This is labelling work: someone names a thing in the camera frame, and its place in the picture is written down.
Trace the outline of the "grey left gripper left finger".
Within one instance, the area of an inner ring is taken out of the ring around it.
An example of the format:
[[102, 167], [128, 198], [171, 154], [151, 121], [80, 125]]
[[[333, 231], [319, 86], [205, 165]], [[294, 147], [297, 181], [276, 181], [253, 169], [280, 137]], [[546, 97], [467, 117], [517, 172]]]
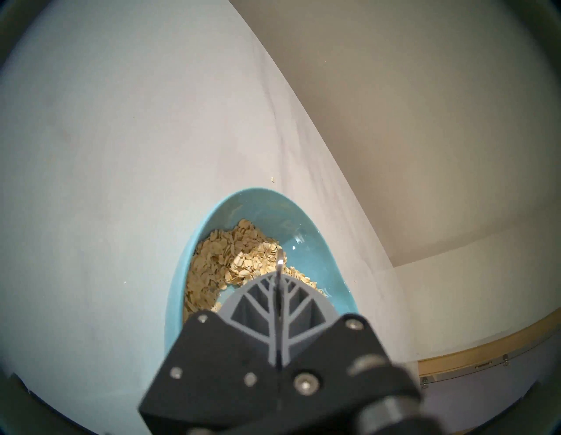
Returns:
[[151, 434], [225, 431], [274, 411], [278, 377], [269, 284], [238, 289], [183, 325], [138, 411]]

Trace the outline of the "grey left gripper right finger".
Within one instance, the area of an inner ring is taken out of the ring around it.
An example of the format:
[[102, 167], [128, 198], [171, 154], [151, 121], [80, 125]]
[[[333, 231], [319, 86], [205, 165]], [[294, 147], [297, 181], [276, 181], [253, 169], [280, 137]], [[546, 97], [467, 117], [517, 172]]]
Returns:
[[369, 322], [286, 278], [281, 434], [423, 434], [421, 395]]

